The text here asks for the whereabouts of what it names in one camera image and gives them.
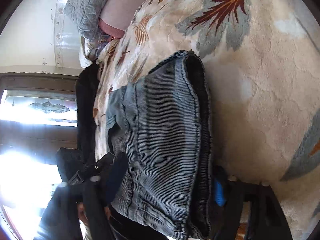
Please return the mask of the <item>person's left hand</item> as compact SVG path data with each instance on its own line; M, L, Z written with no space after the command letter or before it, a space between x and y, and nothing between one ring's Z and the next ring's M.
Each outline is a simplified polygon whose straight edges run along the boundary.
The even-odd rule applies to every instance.
M85 207L84 207L84 204L82 202L78 202L77 203L77 209L78 209L78 217L79 219L86 225L86 226L89 226L89 223L88 223L88 219L87 219L87 216L86 216L86 211L85 211ZM111 216L111 212L109 210L108 207L105 207L105 215L107 216L107 218L109 219L110 216Z

